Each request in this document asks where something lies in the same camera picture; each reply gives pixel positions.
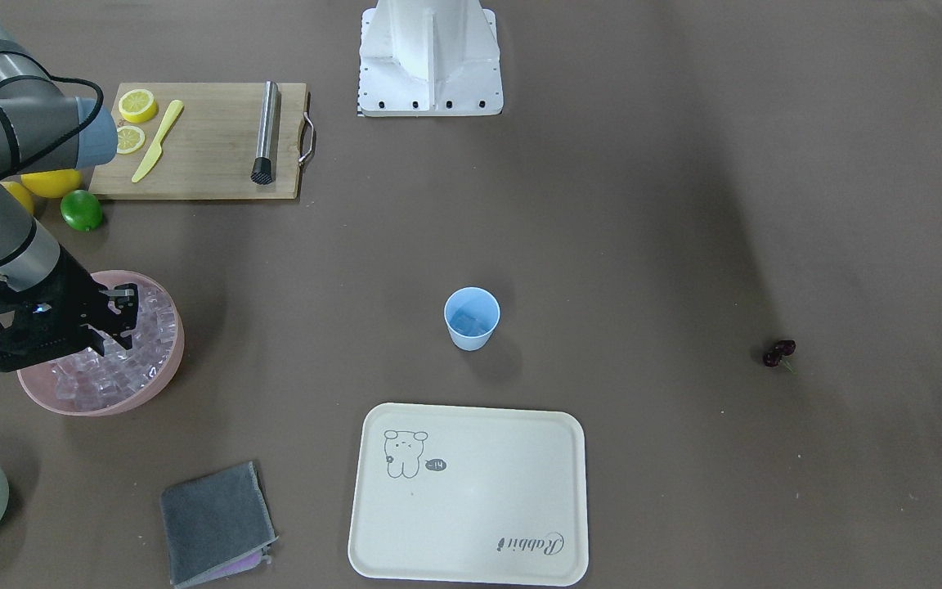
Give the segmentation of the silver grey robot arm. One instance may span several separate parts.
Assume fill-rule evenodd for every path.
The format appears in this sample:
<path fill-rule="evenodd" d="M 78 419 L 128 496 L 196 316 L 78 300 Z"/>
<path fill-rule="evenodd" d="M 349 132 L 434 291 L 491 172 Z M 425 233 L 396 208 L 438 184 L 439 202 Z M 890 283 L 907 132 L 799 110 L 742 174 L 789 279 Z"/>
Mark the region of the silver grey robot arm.
<path fill-rule="evenodd" d="M 22 173 L 79 170 L 115 156 L 104 94 L 68 97 L 0 24 L 0 373 L 91 349 L 132 347 L 137 287 L 109 287 L 2 186 Z"/>

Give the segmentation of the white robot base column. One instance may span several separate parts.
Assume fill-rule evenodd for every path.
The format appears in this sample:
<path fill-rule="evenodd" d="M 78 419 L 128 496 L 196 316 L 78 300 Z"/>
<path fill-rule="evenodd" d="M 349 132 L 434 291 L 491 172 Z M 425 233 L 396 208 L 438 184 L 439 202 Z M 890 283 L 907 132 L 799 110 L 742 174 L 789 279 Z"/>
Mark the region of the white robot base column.
<path fill-rule="evenodd" d="M 360 19 L 357 112 L 365 117 L 500 115 L 494 11 L 478 1 L 379 1 Z"/>

